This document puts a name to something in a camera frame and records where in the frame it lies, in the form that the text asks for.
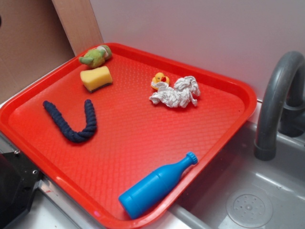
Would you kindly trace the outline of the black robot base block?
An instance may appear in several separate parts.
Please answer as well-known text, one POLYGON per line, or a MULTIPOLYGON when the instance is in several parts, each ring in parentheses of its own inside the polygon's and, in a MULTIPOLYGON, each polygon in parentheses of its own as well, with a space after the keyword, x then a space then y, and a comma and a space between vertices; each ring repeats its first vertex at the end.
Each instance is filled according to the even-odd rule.
POLYGON ((0 227, 7 228, 27 215, 42 173, 22 153, 0 155, 0 227))

